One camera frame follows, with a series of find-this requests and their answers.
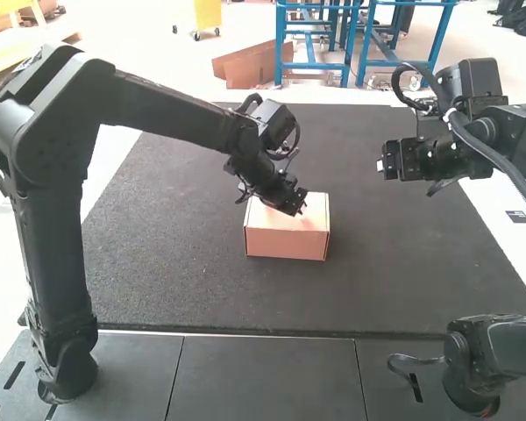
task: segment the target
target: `cardboard box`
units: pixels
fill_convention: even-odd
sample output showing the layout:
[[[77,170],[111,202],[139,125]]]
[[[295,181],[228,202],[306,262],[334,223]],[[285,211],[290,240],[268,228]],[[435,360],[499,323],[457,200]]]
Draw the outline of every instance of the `cardboard box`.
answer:
[[[252,89],[274,80],[274,39],[212,59],[214,76],[226,81],[227,89]],[[282,46],[282,61],[292,62],[292,41]]]
[[[292,218],[252,197],[245,212],[245,253],[248,256],[325,260],[330,240],[327,193],[310,192],[302,215]]]

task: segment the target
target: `black cable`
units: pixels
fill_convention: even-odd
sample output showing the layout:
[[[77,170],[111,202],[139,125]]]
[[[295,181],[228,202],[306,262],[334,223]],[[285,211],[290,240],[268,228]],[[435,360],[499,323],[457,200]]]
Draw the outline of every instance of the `black cable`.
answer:
[[[287,159],[290,155],[292,155],[292,153],[294,153],[294,151],[298,147],[298,143],[300,142],[301,131],[302,130],[300,128],[300,125],[298,124],[298,122],[296,122],[295,123],[295,141],[292,144],[292,146],[288,147],[288,152],[276,153],[272,151],[267,151],[267,155],[269,156],[269,158],[273,161],[282,161],[282,160]]]
[[[495,151],[492,147],[486,145],[481,140],[473,136],[459,121],[459,113],[456,109],[451,109],[448,114],[448,122],[451,125],[452,131],[458,136],[466,145],[471,147],[474,151],[479,153],[488,161],[491,161],[500,171],[507,175],[510,181],[515,185],[518,193],[526,201],[526,179],[515,165],[506,157]]]
[[[261,105],[263,103],[263,98],[258,93],[250,94],[235,111],[240,114],[245,114],[252,103],[257,103],[257,105]]]
[[[428,359],[420,359],[417,357],[412,357],[411,355],[405,355],[403,353],[392,353],[389,357],[387,357],[387,369],[394,373],[395,375],[399,375],[402,379],[405,379],[409,385],[414,389],[416,387],[416,382],[413,381],[411,376],[403,371],[401,368],[398,368],[394,365],[395,361],[399,362],[408,362],[416,366],[432,366],[435,364],[440,364],[446,361],[446,358],[443,357],[436,357],[436,358],[428,358]]]
[[[403,62],[400,66],[395,68],[395,71],[392,74],[392,89],[394,90],[395,96],[397,96],[397,99],[399,99],[402,103],[405,103],[411,108],[414,108],[415,110],[419,111],[428,111],[429,105],[422,103],[420,101],[414,101],[411,98],[403,95],[402,89],[400,87],[400,79],[404,72],[407,72],[409,70],[415,70],[419,75],[421,75],[429,84],[430,88],[433,90],[435,95],[437,96],[438,100],[438,107],[443,113],[446,113],[450,108],[451,104],[448,100],[446,93],[444,92],[444,89],[438,83],[438,81],[435,79],[435,76],[432,74],[432,72],[424,66],[423,64],[411,64],[407,62]]]

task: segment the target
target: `blue metal frame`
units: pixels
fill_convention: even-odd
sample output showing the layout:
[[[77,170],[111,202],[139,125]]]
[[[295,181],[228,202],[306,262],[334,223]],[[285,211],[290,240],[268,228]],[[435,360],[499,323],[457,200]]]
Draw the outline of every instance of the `blue metal frame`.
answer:
[[[287,0],[277,0],[276,2],[276,48],[275,48],[275,63],[274,70],[274,84],[282,84],[282,72],[285,68],[290,69],[316,69],[316,70],[335,70],[341,72],[341,87],[346,88],[349,82],[349,73],[351,71],[351,57],[352,49],[354,48],[354,37],[357,31],[357,19],[351,19],[349,27],[348,47],[345,50],[345,60],[343,63],[318,63],[316,62],[316,53],[314,51],[313,35],[327,35],[329,36],[330,45],[329,50],[335,50],[335,42],[338,27],[339,11],[345,15],[347,11],[358,13],[359,6],[350,4],[351,0],[344,0],[344,5],[339,5],[340,0],[330,0],[329,4],[325,4],[325,0],[320,0],[320,4],[287,4]],[[288,11],[298,10],[302,11],[303,20],[289,21]],[[309,11],[319,10],[319,19],[313,19],[309,15]],[[323,11],[328,10],[328,16],[325,20],[323,18]],[[288,29],[289,25],[320,25],[325,26],[324,30],[301,30]],[[282,44],[286,39],[287,34],[304,35],[306,41],[306,51],[308,53],[308,61],[297,63],[283,63],[282,62]]]
[[[370,5],[368,7],[368,16],[365,18],[359,14],[359,21],[362,24],[362,27],[365,28],[365,36],[362,45],[362,51],[359,57],[359,71],[357,73],[357,86],[362,87],[364,85],[365,76],[366,76],[366,67],[375,66],[375,67],[387,67],[392,68],[399,66],[405,60],[400,59],[395,55],[394,50],[397,46],[397,40],[400,35],[400,28],[402,26],[402,8],[409,6],[434,6],[434,7],[444,7],[442,16],[440,17],[440,22],[438,23],[437,33],[432,42],[432,47],[430,48],[429,59],[426,61],[412,61],[414,63],[420,63],[432,70],[438,59],[438,54],[440,53],[440,48],[442,46],[444,35],[446,34],[446,28],[450,22],[450,16],[452,14],[452,9],[458,3],[458,0],[442,0],[439,2],[428,2],[428,1],[405,1],[405,0],[370,0]],[[382,39],[380,36],[379,30],[374,27],[374,14],[376,12],[377,5],[392,5],[395,6],[394,10],[394,19],[392,21],[393,26],[389,33],[392,33],[393,38],[389,44]],[[386,57],[385,60],[369,60],[368,59],[368,50],[370,47],[370,41],[378,46],[381,52]]]

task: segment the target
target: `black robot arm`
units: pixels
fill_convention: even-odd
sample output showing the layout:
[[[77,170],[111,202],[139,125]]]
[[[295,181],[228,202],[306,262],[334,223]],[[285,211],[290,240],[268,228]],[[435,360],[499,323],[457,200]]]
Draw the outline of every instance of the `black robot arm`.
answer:
[[[255,111],[247,111],[251,103]],[[307,191],[286,166],[300,128],[285,105],[249,96],[237,111],[118,71],[68,45],[44,46],[0,89],[0,189],[12,203],[31,297],[39,395],[63,403],[96,379],[97,322],[86,287],[80,203],[101,124],[229,155],[244,194],[294,216]]]
[[[526,377],[526,317],[482,315],[448,325],[443,385],[461,410],[490,417],[505,384]]]
[[[413,100],[399,89],[399,77],[414,69],[436,97]],[[505,173],[526,200],[526,105],[508,105],[494,59],[464,60],[433,75],[421,66],[403,65],[392,78],[394,92],[416,111],[414,138],[389,140],[378,169],[387,180],[429,180],[431,196],[462,177],[488,178]],[[507,382],[526,377],[526,317],[480,315],[448,324],[444,357],[395,360],[421,364],[445,362],[443,385],[451,401],[475,417],[491,417]]]
[[[436,97],[411,100],[399,89],[402,72],[416,68]],[[378,167],[387,180],[428,180],[432,196],[459,178],[505,173],[526,199],[526,104],[508,105],[494,59],[461,61],[433,75],[403,65],[392,78],[398,98],[416,111],[413,138],[389,140]]]

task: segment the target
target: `white floor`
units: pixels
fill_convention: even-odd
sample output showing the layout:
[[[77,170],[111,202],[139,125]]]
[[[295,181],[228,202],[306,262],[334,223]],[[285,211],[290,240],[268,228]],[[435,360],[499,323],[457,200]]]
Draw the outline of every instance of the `white floor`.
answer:
[[[226,90],[224,82],[212,75],[210,59],[274,37],[274,7],[270,4],[223,4],[222,37],[195,43],[187,36],[171,33],[170,6],[177,3],[176,0],[152,0],[144,10],[137,10],[136,2],[131,0],[73,2],[64,3],[68,6],[70,17],[82,23],[82,48],[115,62],[125,70],[211,101],[237,101],[246,93]],[[441,51],[439,67],[463,58],[494,56],[499,60],[503,88],[511,101],[526,102],[526,39],[509,30],[491,26],[494,17],[488,16],[486,10],[493,9],[495,3],[478,0],[457,6]],[[380,9],[380,21],[389,20],[389,12],[388,8]],[[437,14],[439,11],[435,8],[417,8],[411,34],[399,44],[398,53],[401,56],[412,59],[428,53],[427,45],[436,30]],[[513,61],[508,57],[513,50],[517,57],[522,57],[521,60]],[[304,51],[302,48],[296,54],[301,60]],[[333,60],[334,56],[325,55],[322,60]],[[353,62],[353,68],[356,68],[356,62]],[[290,103],[382,103],[400,106],[390,93],[327,88],[319,86],[319,83],[295,84],[287,89],[263,92],[263,95]],[[102,128],[89,179],[84,184],[82,219],[138,136],[138,132],[130,129]],[[505,214],[505,211],[526,213],[526,204],[501,175],[485,181],[466,181],[461,185],[526,283],[526,225],[512,224]],[[499,282],[495,279],[496,289]],[[24,307],[26,295],[25,272],[13,216],[0,197],[0,360],[19,332],[16,320]]]

